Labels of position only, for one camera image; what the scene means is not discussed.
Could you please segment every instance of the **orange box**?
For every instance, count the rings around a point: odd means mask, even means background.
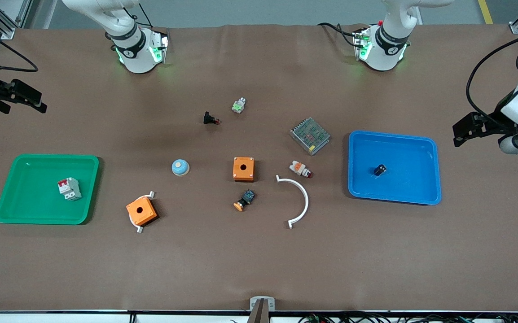
[[[237,182],[253,182],[255,180],[255,158],[235,157],[233,159],[233,179]]]
[[[132,217],[133,223],[143,226],[157,217],[156,211],[148,197],[142,196],[127,205],[127,212]]]

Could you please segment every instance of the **blue tray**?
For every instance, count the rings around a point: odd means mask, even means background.
[[[375,176],[380,164],[386,172]],[[349,192],[358,198],[439,204],[437,144],[430,138],[372,131],[349,136]]]

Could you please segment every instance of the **green led light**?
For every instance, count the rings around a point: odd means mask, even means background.
[[[161,51],[159,49],[153,48],[153,47],[150,47],[150,50],[151,50],[151,53],[153,56],[153,61],[155,61],[156,63],[161,62],[161,60],[162,60]]]
[[[400,61],[401,59],[403,59],[403,55],[404,55],[404,50],[405,50],[405,49],[407,49],[407,45],[404,45],[404,46],[403,46],[403,49],[401,49],[401,55],[399,56],[399,61]]]
[[[123,58],[121,57],[121,53],[119,53],[119,49],[117,49],[117,47],[115,48],[115,52],[117,53],[117,56],[119,57],[119,62],[124,64]]]
[[[372,49],[373,45],[371,42],[368,42],[365,47],[361,49],[361,53],[359,54],[359,58],[365,60],[369,57],[369,52]]]

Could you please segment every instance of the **table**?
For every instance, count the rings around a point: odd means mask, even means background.
[[[504,25],[418,26],[400,65],[376,72],[322,27],[173,29],[167,65],[132,75],[101,30],[17,31],[11,45],[40,71],[0,78],[34,86],[49,108],[0,113],[0,193],[21,153],[96,155],[102,170],[89,223],[0,224],[0,310],[245,309],[258,294],[280,310],[518,310],[518,156],[497,137],[452,145],[471,69],[512,37]],[[516,53],[474,80],[487,111],[518,82]],[[5,49],[0,64],[26,65]],[[205,111],[222,125],[203,125]],[[307,117],[332,136],[314,157],[288,134]],[[442,202],[352,198],[357,129],[434,139]],[[254,183],[233,182],[236,156],[256,158]],[[191,164],[183,178],[177,158]],[[292,230],[303,196],[276,174],[310,196]],[[239,213],[247,188],[257,197]],[[139,235],[124,207],[150,190],[162,216]]]

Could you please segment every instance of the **white semicircular part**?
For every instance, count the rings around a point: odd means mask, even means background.
[[[294,186],[297,186],[300,189],[300,191],[303,193],[303,196],[305,197],[305,208],[303,209],[303,212],[301,212],[301,214],[298,215],[298,217],[287,221],[287,223],[289,224],[289,229],[293,229],[293,223],[296,223],[300,219],[302,219],[303,216],[305,215],[305,213],[307,212],[307,208],[309,207],[309,196],[307,195],[307,191],[305,190],[305,188],[301,184],[296,182],[295,180],[292,180],[289,178],[279,178],[279,175],[276,175],[275,177],[277,178],[278,183],[279,182],[288,182],[288,183],[293,184]]]

